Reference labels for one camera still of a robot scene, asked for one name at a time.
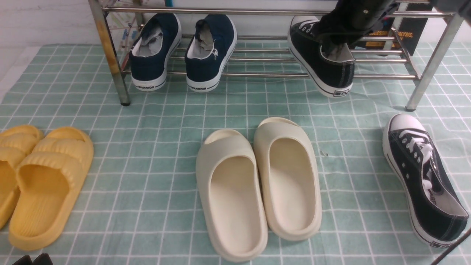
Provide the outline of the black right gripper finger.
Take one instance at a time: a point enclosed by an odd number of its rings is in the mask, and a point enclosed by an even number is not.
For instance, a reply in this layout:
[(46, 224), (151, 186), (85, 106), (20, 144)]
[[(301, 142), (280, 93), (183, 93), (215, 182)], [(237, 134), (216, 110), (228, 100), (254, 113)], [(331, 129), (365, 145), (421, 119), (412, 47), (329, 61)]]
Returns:
[(32, 265), (53, 265), (53, 262), (48, 253), (41, 253), (35, 258)]

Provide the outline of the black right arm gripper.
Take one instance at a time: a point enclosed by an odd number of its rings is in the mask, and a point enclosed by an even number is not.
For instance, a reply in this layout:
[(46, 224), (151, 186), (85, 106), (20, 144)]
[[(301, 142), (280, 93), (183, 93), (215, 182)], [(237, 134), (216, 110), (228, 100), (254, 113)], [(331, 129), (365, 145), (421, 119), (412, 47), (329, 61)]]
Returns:
[(395, 0), (340, 0), (333, 11), (314, 25), (312, 35), (322, 45), (322, 52), (332, 52), (343, 44), (350, 46), (381, 30), (384, 17), (398, 6)]

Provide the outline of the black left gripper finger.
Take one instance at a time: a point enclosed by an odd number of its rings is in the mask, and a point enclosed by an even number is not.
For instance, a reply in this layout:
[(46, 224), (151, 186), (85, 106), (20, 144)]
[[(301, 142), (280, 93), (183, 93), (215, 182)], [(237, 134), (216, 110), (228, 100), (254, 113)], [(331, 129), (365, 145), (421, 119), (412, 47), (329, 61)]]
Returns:
[(32, 265), (32, 260), (29, 255), (24, 255), (23, 257), (19, 258), (15, 263), (12, 265)]

